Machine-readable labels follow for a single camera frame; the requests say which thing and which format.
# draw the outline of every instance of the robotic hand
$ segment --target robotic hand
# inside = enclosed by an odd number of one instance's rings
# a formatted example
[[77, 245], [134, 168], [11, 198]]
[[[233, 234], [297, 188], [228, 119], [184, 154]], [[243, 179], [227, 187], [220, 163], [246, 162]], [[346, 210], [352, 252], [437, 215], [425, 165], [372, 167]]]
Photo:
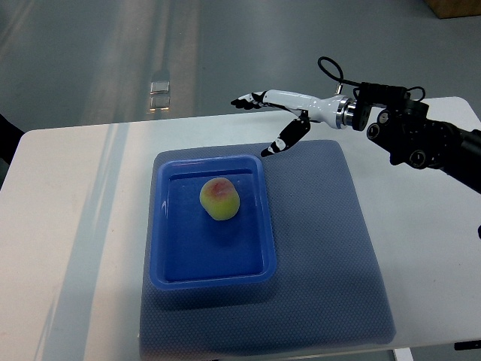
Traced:
[[274, 107], [290, 111], [297, 117], [279, 134], [270, 147], [261, 152], [262, 156], [268, 156], [288, 150], [300, 141], [309, 132], [310, 122], [325, 122], [334, 129], [346, 128], [351, 114], [346, 109], [352, 106], [352, 99], [342, 95], [318, 99], [304, 94], [268, 90], [246, 94], [233, 100], [231, 104], [247, 110]]
[[[322, 61], [329, 61], [339, 77], [329, 73]], [[236, 108], [274, 107], [290, 111], [294, 119], [271, 144], [261, 152], [269, 156], [288, 150], [310, 130], [310, 122], [325, 122], [331, 128], [363, 131], [371, 108], [384, 108], [377, 121], [367, 130], [369, 140], [390, 153], [393, 165], [405, 162], [413, 168], [437, 168], [481, 193], [481, 131], [467, 132], [451, 123], [426, 118], [429, 106], [422, 103], [425, 91], [419, 86], [404, 88], [375, 83], [356, 83], [343, 78], [340, 66], [328, 57], [318, 60], [319, 67], [338, 82], [336, 95], [318, 99], [297, 93], [268, 90], [250, 93], [231, 102]], [[342, 84], [355, 86], [354, 99], [342, 96]], [[419, 100], [410, 99], [410, 91], [420, 89]]]

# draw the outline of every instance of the white robot forearm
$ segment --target white robot forearm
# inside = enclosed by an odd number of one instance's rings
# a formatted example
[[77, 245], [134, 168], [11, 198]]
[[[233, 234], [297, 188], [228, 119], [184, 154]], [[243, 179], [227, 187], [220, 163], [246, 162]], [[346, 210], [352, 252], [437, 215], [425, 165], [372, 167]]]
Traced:
[[348, 125], [344, 109], [351, 103], [352, 99], [343, 95], [319, 99], [314, 96], [274, 89], [246, 94], [232, 102], [236, 108], [247, 110], [274, 107], [290, 111], [296, 117], [305, 114], [310, 122], [324, 122], [334, 129], [343, 129]]

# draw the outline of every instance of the black cable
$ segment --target black cable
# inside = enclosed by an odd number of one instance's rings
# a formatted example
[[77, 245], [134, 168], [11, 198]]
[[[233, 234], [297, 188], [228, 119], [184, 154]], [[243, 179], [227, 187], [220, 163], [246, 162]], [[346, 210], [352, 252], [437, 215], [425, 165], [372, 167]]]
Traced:
[[[339, 71], [339, 77], [336, 77], [331, 72], [329, 72], [326, 68], [324, 68], [324, 66], [322, 65], [323, 60], [325, 60], [327, 62], [330, 62], [333, 66], [336, 67], [337, 71]], [[341, 69], [339, 64], [337, 64], [333, 59], [331, 59], [327, 56], [321, 56], [317, 60], [317, 65], [321, 68], [321, 70], [324, 72], [324, 74], [326, 74], [331, 79], [337, 81], [338, 83], [352, 85], [352, 86], [361, 86], [361, 83], [356, 83], [355, 81], [344, 79], [343, 69]]]

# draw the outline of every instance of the cardboard box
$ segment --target cardboard box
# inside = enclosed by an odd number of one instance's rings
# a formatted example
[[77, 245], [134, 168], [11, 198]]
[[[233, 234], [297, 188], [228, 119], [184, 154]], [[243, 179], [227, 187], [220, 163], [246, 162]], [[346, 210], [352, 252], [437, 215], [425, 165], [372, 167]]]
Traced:
[[481, 15], [481, 0], [425, 0], [440, 19]]

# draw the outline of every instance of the blue plastic tray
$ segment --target blue plastic tray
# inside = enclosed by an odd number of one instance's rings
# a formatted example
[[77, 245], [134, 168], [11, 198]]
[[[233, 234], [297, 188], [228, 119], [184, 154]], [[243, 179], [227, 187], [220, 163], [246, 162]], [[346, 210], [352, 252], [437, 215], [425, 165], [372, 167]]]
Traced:
[[[238, 213], [216, 221], [199, 193], [225, 177], [240, 197]], [[276, 255], [264, 170], [252, 155], [188, 159], [163, 164], [157, 174], [150, 280], [160, 290], [266, 281]]]

